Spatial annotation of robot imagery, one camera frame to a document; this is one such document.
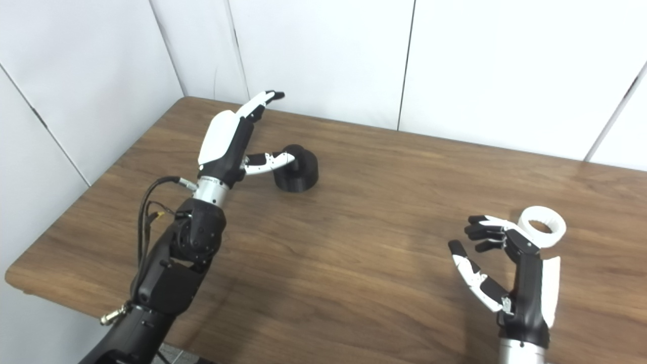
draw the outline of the white wall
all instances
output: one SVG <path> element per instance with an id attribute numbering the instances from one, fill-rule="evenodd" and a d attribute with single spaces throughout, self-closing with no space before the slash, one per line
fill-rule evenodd
<path id="1" fill-rule="evenodd" d="M 12 181 L 0 188 L 5 272 L 87 188 L 83 177 L 96 181 L 182 91 L 146 1 L 0 8 L 0 171 Z M 0 290 L 3 363 L 76 363 L 105 334 L 96 319 L 4 280 Z"/>
<path id="2" fill-rule="evenodd" d="M 151 0 L 187 96 L 249 100 L 228 0 Z"/>
<path id="3" fill-rule="evenodd" d="M 0 272 L 87 188 L 0 70 Z M 0 361 L 70 364 L 105 335 L 96 319 L 0 282 Z"/>
<path id="4" fill-rule="evenodd" d="M 647 70 L 591 162 L 647 171 Z"/>
<path id="5" fill-rule="evenodd" d="M 416 3 L 400 130 L 582 160 L 647 59 L 639 0 Z"/>
<path id="6" fill-rule="evenodd" d="M 412 0 L 232 1 L 250 93 L 271 108 L 395 129 Z"/>
<path id="7" fill-rule="evenodd" d="M 145 0 L 0 8 L 0 63 L 90 183 L 182 97 Z"/>

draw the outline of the wooden table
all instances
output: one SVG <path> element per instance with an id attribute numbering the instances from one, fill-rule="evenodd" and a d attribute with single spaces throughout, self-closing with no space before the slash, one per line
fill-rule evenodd
<path id="1" fill-rule="evenodd" d="M 236 108 L 178 101 L 7 281 L 95 317 L 120 306 L 143 192 L 159 176 L 194 178 L 210 119 Z M 562 256 L 548 360 L 647 362 L 646 173 L 277 111 L 265 112 L 248 151 L 292 143 L 318 156 L 318 184 L 289 194 L 261 175 L 235 186 L 223 247 L 167 343 L 221 363 L 496 363 L 494 314 L 446 243 L 472 245 L 470 214 L 516 220 L 545 205 L 568 224 L 543 254 Z M 177 206 L 188 193 L 164 186 L 153 196 Z M 472 258 L 511 287 L 505 254 Z"/>

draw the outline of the wall seam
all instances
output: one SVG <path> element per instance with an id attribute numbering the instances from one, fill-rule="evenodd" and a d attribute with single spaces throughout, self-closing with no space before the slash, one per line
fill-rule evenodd
<path id="1" fill-rule="evenodd" d="M 413 17 L 415 15 L 415 2 L 413 0 L 413 8 L 411 10 L 411 27 L 409 28 L 409 43 L 406 47 L 406 59 L 404 61 L 404 76 L 402 77 L 402 94 L 400 95 L 400 109 L 398 110 L 398 124 L 396 130 L 400 130 L 400 119 L 402 118 L 402 104 L 404 103 L 404 86 L 406 85 L 406 70 L 409 66 L 409 51 L 411 50 L 411 35 L 413 34 Z"/>
<path id="2" fill-rule="evenodd" d="M 636 92 L 636 89 L 638 88 L 638 85 L 641 84 L 642 79 L 645 77 L 645 74 L 647 73 L 647 62 L 645 62 L 644 65 L 642 65 L 641 70 L 638 72 L 638 75 L 636 78 L 633 79 L 633 82 L 629 86 L 629 89 L 627 89 L 627 92 L 625 92 L 624 96 L 622 97 L 622 100 L 620 100 L 620 103 L 618 106 L 615 108 L 613 111 L 613 114 L 611 114 L 611 117 L 607 121 L 607 123 L 604 125 L 604 128 L 602 128 L 602 131 L 600 132 L 600 135 L 595 139 L 595 142 L 593 142 L 593 145 L 591 145 L 591 149 L 589 149 L 589 152 L 586 154 L 584 157 L 585 162 L 590 162 L 593 156 L 595 155 L 595 152 L 600 148 L 600 145 L 602 144 L 602 141 L 604 141 L 604 138 L 607 136 L 609 131 L 611 131 L 611 127 L 615 124 L 616 120 L 622 113 L 622 110 L 624 110 L 624 107 L 627 105 L 629 100 L 631 100 L 631 97 L 633 94 Z"/>
<path id="3" fill-rule="evenodd" d="M 65 150 L 65 148 L 63 148 L 63 145 L 58 141 L 58 139 L 56 138 L 56 136 L 54 136 L 54 134 L 52 133 L 52 131 L 51 131 L 51 130 L 49 129 L 49 127 L 47 126 L 47 123 L 45 123 L 45 121 L 43 120 L 43 118 L 41 117 L 41 115 L 38 113 L 38 111 L 35 109 L 35 107 L 32 105 L 32 103 L 31 103 L 31 102 L 29 102 L 29 100 L 27 100 L 27 97 L 25 96 L 25 94 L 23 93 L 23 91 L 22 91 L 22 90 L 20 90 L 20 87 L 18 87 L 18 85 L 16 84 L 16 82 L 14 81 L 14 79 L 11 77 L 11 75 L 9 75 L 9 72 L 7 72 L 7 71 L 6 71 L 5 67 L 4 67 L 1 63 L 0 63 L 0 69 L 2 70 L 2 72 L 4 72 L 4 73 L 6 74 L 6 77 L 9 79 L 9 81 L 11 82 L 11 84 L 16 88 L 16 90 L 17 90 L 17 91 L 18 91 L 18 93 L 20 94 L 20 97 L 22 97 L 22 98 L 23 98 L 23 100 L 27 103 L 27 106 L 29 106 L 29 108 L 32 110 L 32 112 L 33 112 L 33 113 L 34 113 L 34 115 L 36 116 L 36 118 L 40 121 L 40 123 L 43 125 L 43 127 L 45 128 L 45 130 L 47 130 L 47 133 L 49 134 L 49 136 L 50 136 L 50 137 L 52 137 L 52 140 L 54 140 L 54 142 L 56 143 L 56 145 L 58 146 L 58 148 L 61 150 L 61 152 L 63 152 L 63 155 L 65 155 L 65 158 L 67 158 L 67 160 L 70 162 L 70 164 L 74 167 L 74 169 L 75 169 L 76 173 L 78 173 L 78 174 L 79 174 L 79 176 L 81 176 L 81 179 L 83 180 L 83 182 L 84 182 L 88 187 L 90 187 L 90 182 L 87 180 L 87 178 L 85 178 L 85 176 L 83 175 L 83 173 L 81 173 L 81 170 L 78 168 L 78 166 L 76 165 L 76 163 L 74 163 L 74 161 L 72 160 L 72 158 L 70 157 L 70 155 L 67 153 L 67 151 Z"/>

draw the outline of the black cylindrical object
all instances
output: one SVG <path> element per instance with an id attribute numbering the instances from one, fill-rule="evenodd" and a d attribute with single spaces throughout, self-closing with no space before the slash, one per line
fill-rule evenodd
<path id="1" fill-rule="evenodd" d="M 295 160 L 283 168 L 274 170 L 274 182 L 287 192 L 309 190 L 319 180 L 319 164 L 314 153 L 297 144 L 283 149 L 294 156 Z"/>

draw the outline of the cable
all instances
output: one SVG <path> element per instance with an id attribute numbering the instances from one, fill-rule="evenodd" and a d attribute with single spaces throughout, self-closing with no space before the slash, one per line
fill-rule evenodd
<path id="1" fill-rule="evenodd" d="M 155 353 L 155 355 L 157 355 L 157 357 L 160 358 L 160 360 L 163 361 L 164 364 L 171 364 L 171 362 L 168 361 L 168 359 L 166 359 L 166 357 L 164 356 L 164 354 L 162 354 L 161 351 L 158 350 L 157 353 Z"/>
<path id="2" fill-rule="evenodd" d="M 148 187 L 146 193 L 144 193 L 144 197 L 142 198 L 142 203 L 139 205 L 139 215 L 137 216 L 137 274 L 135 275 L 135 284 L 132 285 L 130 292 L 131 300 L 133 302 L 136 302 L 135 296 L 137 295 L 137 288 L 141 285 L 142 279 L 144 278 L 140 273 L 144 267 L 146 254 L 148 253 L 148 242 L 146 243 L 146 246 L 144 246 L 144 219 L 146 218 L 144 214 L 148 211 L 148 198 L 157 186 L 169 182 L 178 183 L 179 181 L 179 176 L 166 176 L 158 178 Z"/>
<path id="3" fill-rule="evenodd" d="M 146 205 L 146 215 L 148 215 L 148 208 L 151 205 L 158 205 L 159 207 L 161 207 L 164 211 L 168 212 L 169 214 L 175 215 L 175 211 L 169 209 L 166 205 L 164 205 L 163 203 L 159 203 L 157 201 L 148 201 L 148 204 Z"/>

